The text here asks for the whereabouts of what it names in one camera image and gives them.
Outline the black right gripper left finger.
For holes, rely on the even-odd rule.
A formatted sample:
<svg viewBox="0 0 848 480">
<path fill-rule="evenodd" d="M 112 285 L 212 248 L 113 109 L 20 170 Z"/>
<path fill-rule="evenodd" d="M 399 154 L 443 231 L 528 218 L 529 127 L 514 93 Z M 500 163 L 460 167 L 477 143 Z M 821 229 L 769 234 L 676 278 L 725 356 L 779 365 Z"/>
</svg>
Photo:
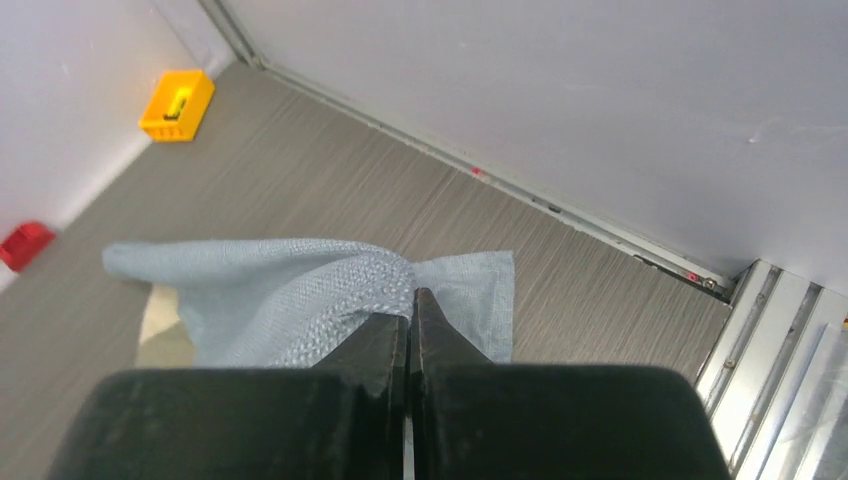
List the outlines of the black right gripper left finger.
<svg viewBox="0 0 848 480">
<path fill-rule="evenodd" d="M 408 323 L 371 315 L 313 367 L 102 380 L 52 479 L 399 479 Z"/>
</svg>

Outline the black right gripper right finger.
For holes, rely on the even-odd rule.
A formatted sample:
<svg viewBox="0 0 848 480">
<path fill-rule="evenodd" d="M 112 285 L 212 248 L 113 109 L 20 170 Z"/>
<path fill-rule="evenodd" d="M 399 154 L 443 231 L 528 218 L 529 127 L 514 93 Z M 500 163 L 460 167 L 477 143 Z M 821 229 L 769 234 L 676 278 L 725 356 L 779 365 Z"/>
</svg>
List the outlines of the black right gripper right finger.
<svg viewBox="0 0 848 480">
<path fill-rule="evenodd" d="M 646 365 L 499 364 L 415 293 L 410 412 L 418 479 L 726 479 L 705 409 Z"/>
</svg>

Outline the blue pillowcase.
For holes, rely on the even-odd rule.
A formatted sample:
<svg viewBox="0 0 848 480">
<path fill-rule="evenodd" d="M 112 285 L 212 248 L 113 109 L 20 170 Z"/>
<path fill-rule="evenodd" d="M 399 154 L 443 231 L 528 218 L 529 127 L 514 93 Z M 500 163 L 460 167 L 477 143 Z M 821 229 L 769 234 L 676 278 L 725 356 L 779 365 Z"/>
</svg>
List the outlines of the blue pillowcase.
<svg viewBox="0 0 848 480">
<path fill-rule="evenodd" d="M 412 262 L 330 239 L 122 243 L 111 275 L 172 288 L 198 367 L 310 367 L 373 313 L 410 318 L 433 292 L 449 323 L 488 359 L 513 350 L 515 269 L 508 251 Z"/>
</svg>

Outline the cream pillow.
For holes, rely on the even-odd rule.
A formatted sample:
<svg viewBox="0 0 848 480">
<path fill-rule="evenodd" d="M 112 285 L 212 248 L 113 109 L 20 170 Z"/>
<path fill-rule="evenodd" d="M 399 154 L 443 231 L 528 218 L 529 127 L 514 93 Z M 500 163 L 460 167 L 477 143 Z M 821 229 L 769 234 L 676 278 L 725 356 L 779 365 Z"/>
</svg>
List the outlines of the cream pillow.
<svg viewBox="0 0 848 480">
<path fill-rule="evenodd" d="M 195 346 L 178 313 L 178 293 L 166 286 L 151 288 L 140 326 L 137 368 L 186 368 Z"/>
</svg>

